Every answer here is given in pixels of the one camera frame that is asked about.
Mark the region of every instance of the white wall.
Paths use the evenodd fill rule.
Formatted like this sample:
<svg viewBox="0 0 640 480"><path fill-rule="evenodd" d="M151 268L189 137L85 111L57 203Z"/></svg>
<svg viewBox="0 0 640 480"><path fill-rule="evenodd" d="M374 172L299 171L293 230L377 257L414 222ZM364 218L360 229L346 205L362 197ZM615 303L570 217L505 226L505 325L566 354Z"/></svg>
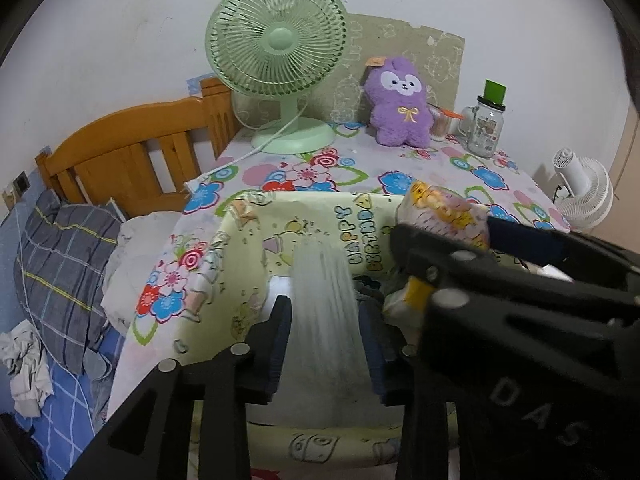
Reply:
<svg viewBox="0 0 640 480"><path fill-rule="evenodd" d="M185 96L186 79L210 72L204 30L219 1L46 0L0 68L0 186L91 120ZM565 144L612 163L629 97L601 0L344 2L463 36L456 108L485 78L507 85L501 146L539 180Z"/></svg>

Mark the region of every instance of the yellow stripe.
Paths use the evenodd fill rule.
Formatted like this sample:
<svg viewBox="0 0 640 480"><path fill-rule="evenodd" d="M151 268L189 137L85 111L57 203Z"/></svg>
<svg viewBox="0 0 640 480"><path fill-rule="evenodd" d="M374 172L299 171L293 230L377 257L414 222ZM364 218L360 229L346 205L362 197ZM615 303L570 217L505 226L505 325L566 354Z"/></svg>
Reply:
<svg viewBox="0 0 640 480"><path fill-rule="evenodd" d="M51 285L47 280L43 280L40 276L36 276L35 274L31 274L30 272L28 272L26 270L22 270L22 273L25 276L28 276L29 278L33 278L34 280L36 280L37 282L43 284L44 286L48 286L51 290L53 290L54 292L57 292L60 296L63 296L64 298L67 298L69 301L73 301L75 304L78 304L82 308L84 308L85 310L88 310L89 312L91 312L92 308L90 306L88 306L87 304L84 304L80 300L77 300L72 295L70 295L68 292L65 292L64 290L62 290L61 288L57 288L55 285Z"/></svg>
<svg viewBox="0 0 640 480"><path fill-rule="evenodd" d="M36 206L36 211L38 212L38 214L42 217L42 219L49 225L53 225L55 227L57 227L58 229L61 230L65 230L65 229L80 229L81 231L84 231L85 233L89 233L91 236L95 236L96 238L98 238L98 240L104 240L105 242L108 242L110 244L116 244L116 240L114 240L113 238L105 238L104 236L100 236L98 233L96 233L95 231L91 231L91 229L87 229L86 227L80 225L80 224L71 224L71 225L60 225L58 222L53 222L53 224L49 221L49 219L44 216L44 213L42 211L40 211L40 208L38 208L38 206Z"/></svg>

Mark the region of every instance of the wooden headboard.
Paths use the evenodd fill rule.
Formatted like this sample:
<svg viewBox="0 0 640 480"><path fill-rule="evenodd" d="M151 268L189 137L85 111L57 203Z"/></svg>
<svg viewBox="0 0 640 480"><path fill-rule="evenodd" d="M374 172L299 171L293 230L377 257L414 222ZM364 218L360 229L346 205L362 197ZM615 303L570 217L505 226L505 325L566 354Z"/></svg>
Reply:
<svg viewBox="0 0 640 480"><path fill-rule="evenodd" d="M76 131L36 164L47 187L71 203L93 204L113 197L130 216L182 211L184 183L200 175L189 130L206 127L216 158L239 130L231 90L219 79L201 82L202 98L126 108ZM163 193L146 142L157 139L176 192Z"/></svg>

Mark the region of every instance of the green electric fan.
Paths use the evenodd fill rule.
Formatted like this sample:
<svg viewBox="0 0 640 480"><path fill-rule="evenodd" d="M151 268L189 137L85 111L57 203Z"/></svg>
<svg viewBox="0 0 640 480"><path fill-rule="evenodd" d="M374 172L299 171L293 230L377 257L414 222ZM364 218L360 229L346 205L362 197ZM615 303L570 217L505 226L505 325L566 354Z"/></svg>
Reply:
<svg viewBox="0 0 640 480"><path fill-rule="evenodd" d="M337 65L346 20L340 0L223 0L213 12L206 51L220 80L236 92L280 101L280 119L256 131L254 148L306 153L334 140L328 124L299 117L298 98Z"/></svg>

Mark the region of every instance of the snack package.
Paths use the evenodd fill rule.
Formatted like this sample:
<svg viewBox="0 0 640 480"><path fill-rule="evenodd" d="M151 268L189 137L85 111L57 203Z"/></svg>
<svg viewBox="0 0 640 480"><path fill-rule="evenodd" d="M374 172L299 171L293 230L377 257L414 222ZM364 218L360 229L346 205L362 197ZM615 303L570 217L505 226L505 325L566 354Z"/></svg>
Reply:
<svg viewBox="0 0 640 480"><path fill-rule="evenodd" d="M485 206L470 204L416 180L398 207L396 220L398 224L409 224L487 250L487 215ZM433 286L410 276L402 290L385 298L386 320L398 326L410 344L417 342L424 306L434 291Z"/></svg>

